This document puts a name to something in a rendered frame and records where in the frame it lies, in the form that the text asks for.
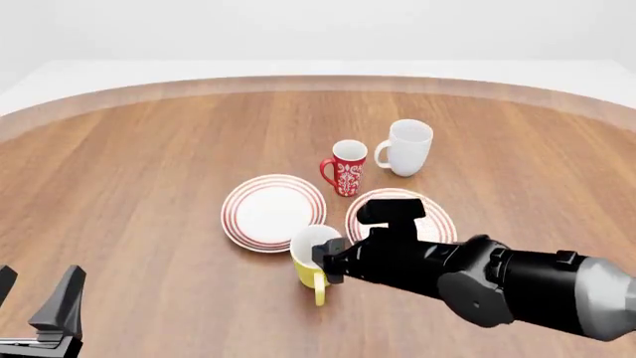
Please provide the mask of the yellow and white mug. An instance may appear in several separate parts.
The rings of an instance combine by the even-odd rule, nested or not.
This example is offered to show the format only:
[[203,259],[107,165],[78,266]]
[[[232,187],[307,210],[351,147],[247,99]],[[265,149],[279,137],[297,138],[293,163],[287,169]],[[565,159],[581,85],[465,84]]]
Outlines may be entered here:
[[323,306],[326,287],[329,285],[325,273],[312,262],[312,247],[325,244],[327,241],[340,238],[336,229],[325,225],[312,225],[302,229],[290,241],[289,252],[300,282],[314,290],[315,304]]

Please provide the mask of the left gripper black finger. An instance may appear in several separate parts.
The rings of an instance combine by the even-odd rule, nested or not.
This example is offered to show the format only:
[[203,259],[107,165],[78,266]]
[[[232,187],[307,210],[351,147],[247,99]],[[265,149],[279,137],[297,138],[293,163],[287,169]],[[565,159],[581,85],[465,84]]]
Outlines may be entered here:
[[0,266],[0,303],[6,300],[9,292],[16,282],[18,274],[9,266]]
[[82,338],[80,313],[85,278],[85,271],[78,265],[68,268],[48,300],[28,321],[38,334]]

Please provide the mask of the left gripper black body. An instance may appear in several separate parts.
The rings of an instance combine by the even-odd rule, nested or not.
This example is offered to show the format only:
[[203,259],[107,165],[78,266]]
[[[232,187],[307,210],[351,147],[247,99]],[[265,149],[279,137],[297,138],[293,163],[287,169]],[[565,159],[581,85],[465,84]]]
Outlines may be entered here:
[[0,358],[78,358],[82,329],[37,330],[37,337],[0,338]]

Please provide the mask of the white plate with red rings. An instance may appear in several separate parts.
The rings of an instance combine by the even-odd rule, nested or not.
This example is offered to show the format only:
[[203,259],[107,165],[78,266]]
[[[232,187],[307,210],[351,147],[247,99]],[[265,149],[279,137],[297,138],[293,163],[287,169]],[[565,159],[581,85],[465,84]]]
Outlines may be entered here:
[[234,244],[256,253],[284,253],[294,235],[326,222],[324,196],[309,181],[269,174],[239,184],[222,205],[220,220]]
[[420,193],[400,188],[382,188],[372,190],[356,199],[347,211],[345,231],[352,244],[361,241],[369,235],[373,227],[386,228],[387,223],[364,225],[357,219],[357,212],[370,199],[414,199],[422,202],[426,216],[414,220],[419,241],[429,241],[440,244],[453,244],[458,241],[453,221],[436,202]]

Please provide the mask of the red patterned mug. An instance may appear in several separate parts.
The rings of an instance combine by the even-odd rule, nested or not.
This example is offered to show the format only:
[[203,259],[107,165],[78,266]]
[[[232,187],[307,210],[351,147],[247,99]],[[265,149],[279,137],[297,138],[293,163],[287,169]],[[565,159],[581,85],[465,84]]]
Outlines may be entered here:
[[367,146],[355,139],[343,139],[332,147],[332,157],[319,165],[322,177],[339,196],[355,196],[360,188]]

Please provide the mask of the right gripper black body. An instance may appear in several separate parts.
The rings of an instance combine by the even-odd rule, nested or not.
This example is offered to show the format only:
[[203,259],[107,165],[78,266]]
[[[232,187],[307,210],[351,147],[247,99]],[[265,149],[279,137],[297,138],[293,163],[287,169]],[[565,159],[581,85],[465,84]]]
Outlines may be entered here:
[[327,280],[332,284],[344,282],[347,244],[346,238],[335,238],[323,245],[323,269]]

